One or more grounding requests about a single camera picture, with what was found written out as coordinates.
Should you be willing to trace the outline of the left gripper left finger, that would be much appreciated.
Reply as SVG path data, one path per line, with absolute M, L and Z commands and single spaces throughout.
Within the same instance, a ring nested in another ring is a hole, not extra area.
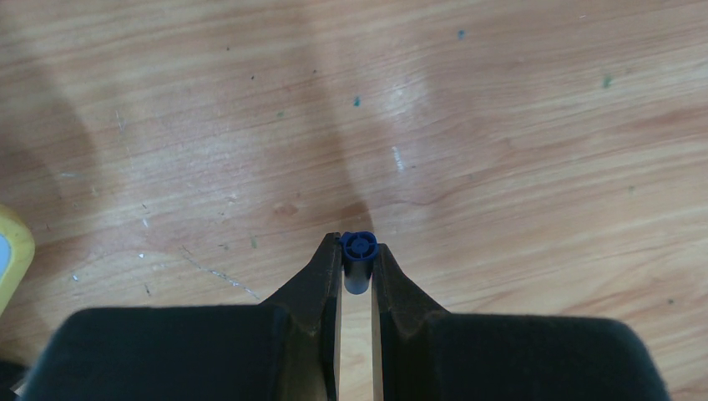
M 52 336 L 25 400 L 335 400 L 341 246 L 312 259 L 264 301 L 102 307 Z

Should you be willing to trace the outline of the yellow framed whiteboard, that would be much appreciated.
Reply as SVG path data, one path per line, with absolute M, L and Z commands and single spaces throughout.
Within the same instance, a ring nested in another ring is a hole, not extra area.
M 32 232 L 12 209 L 1 205 L 1 312 L 24 278 L 35 254 Z

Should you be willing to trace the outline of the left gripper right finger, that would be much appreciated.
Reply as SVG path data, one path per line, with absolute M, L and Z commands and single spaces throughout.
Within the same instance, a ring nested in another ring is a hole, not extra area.
M 607 318 L 449 312 L 385 245 L 372 273 L 377 400 L 667 400 L 649 351 Z

